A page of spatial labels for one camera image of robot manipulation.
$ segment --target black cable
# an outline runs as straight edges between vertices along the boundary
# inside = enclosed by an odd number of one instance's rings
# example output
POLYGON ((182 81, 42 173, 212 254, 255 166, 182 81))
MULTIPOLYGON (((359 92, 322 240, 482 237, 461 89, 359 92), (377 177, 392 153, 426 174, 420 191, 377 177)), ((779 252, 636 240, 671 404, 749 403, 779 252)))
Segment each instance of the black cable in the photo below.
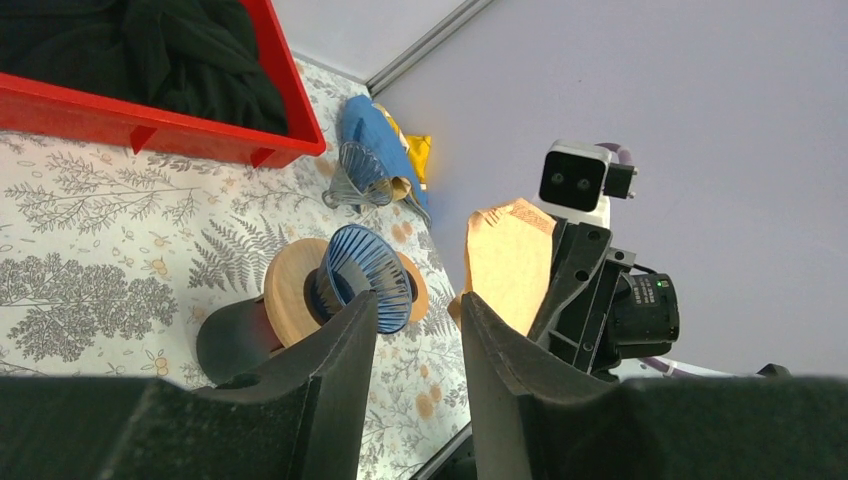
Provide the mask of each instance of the black cable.
POLYGON ((642 265, 639 265, 638 263, 634 263, 633 268, 635 268, 636 270, 639 270, 640 272, 650 273, 651 275, 657 274, 656 270, 648 268, 648 267, 643 267, 642 265))

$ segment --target wooden coaster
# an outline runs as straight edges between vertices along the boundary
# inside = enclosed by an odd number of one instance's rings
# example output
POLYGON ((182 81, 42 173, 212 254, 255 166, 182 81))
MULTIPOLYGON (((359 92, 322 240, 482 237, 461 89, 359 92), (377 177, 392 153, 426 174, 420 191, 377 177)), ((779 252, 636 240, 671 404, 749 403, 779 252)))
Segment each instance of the wooden coaster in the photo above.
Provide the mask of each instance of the wooden coaster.
POLYGON ((397 252, 400 257, 400 263, 403 268, 409 273, 409 283, 412 287, 412 312, 409 315, 410 323, 415 323, 427 315, 427 309, 430 308, 430 299, 427 295, 427 282, 421 276, 421 271, 418 266, 413 263, 406 255, 397 252))
POLYGON ((303 294, 306 277, 321 265, 328 242, 304 238, 283 248, 265 274, 265 309, 274 333, 288 348, 321 328, 303 294))

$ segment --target blue cloth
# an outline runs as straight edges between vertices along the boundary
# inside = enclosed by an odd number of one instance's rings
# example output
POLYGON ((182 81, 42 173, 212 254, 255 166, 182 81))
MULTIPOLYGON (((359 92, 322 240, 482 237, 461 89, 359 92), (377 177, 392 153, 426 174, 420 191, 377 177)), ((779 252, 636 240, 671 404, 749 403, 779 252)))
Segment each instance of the blue cloth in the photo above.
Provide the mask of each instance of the blue cloth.
POLYGON ((427 193, 421 190, 418 175, 383 112, 374 107, 370 98, 358 95, 345 104, 341 127, 342 142, 361 143, 374 152, 390 177, 404 177, 412 183, 412 192, 404 201, 424 217, 424 223, 429 228, 427 193))

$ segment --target blue glass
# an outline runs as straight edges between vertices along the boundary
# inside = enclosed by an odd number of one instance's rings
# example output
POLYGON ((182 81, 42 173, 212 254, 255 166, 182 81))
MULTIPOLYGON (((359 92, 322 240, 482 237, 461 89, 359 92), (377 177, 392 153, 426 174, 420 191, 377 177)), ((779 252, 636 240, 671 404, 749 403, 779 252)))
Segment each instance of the blue glass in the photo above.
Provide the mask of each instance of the blue glass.
POLYGON ((409 322, 412 288, 394 249, 361 225, 333 234, 315 274, 316 307, 333 316, 359 293, 377 293, 377 331, 394 333, 409 322))
POLYGON ((375 205, 392 201, 392 181, 374 153, 357 142, 339 148, 339 167, 322 195, 330 208, 339 205, 375 205))

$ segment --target camera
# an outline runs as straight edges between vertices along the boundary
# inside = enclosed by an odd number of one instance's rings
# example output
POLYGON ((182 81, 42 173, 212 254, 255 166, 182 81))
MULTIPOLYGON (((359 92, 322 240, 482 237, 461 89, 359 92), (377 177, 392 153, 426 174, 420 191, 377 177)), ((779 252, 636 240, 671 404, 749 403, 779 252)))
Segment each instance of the camera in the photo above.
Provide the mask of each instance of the camera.
POLYGON ((545 155, 542 181, 533 199, 544 212, 569 223, 609 228, 609 198, 630 198, 636 169, 612 163, 609 149, 557 140, 545 155))

